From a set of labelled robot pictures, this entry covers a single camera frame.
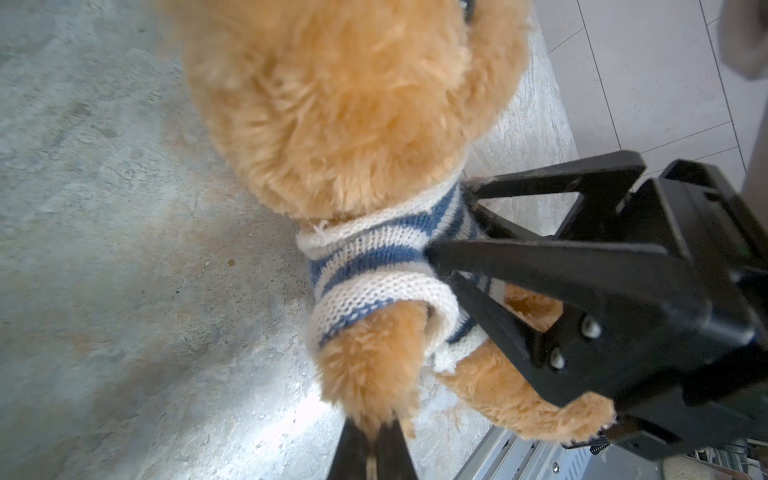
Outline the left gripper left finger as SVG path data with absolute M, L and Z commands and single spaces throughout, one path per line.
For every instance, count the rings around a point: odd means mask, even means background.
M 370 442 L 348 418 L 343 426 L 327 480 L 366 480 Z

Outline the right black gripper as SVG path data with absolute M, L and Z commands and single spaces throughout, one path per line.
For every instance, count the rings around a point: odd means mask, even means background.
M 766 233 L 720 170 L 694 161 L 645 182 L 627 213 L 629 238 L 657 245 L 461 241 L 428 256 L 545 400 L 615 401 L 615 445 L 659 460 L 765 439 Z M 564 313 L 537 332 L 472 274 L 559 300 Z

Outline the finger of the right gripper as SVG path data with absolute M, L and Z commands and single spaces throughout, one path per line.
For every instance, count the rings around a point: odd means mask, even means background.
M 540 236 L 482 206 L 482 200 L 576 193 L 576 202 L 551 237 L 609 240 L 617 207 L 645 169 L 639 153 L 620 150 L 534 170 L 472 179 L 465 184 L 465 192 L 475 219 L 493 239 L 537 240 Z

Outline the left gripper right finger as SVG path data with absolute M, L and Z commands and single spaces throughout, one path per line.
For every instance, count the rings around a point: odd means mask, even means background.
M 417 480 L 400 422 L 395 419 L 379 431 L 375 446 L 378 480 Z

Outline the striped knit bear sweater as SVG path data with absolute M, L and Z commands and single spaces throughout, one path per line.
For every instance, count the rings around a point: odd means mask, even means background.
M 453 372 L 489 336 L 438 279 L 426 251 L 435 242 L 484 236 L 459 173 L 398 205 L 298 234 L 315 297 L 306 330 L 311 354 L 384 307 L 421 301 L 433 313 L 425 328 L 427 361 L 436 372 Z

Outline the brown teddy bear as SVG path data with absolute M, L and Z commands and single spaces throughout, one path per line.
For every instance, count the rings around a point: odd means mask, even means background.
M 348 223 L 461 175 L 530 59 L 526 1 L 162 1 L 216 151 L 267 208 L 299 225 Z M 436 372 L 433 313 L 400 301 L 312 356 L 323 399 L 369 438 L 417 407 L 421 370 L 526 439 L 580 442 L 615 420 L 585 393 L 545 401 L 488 338 Z

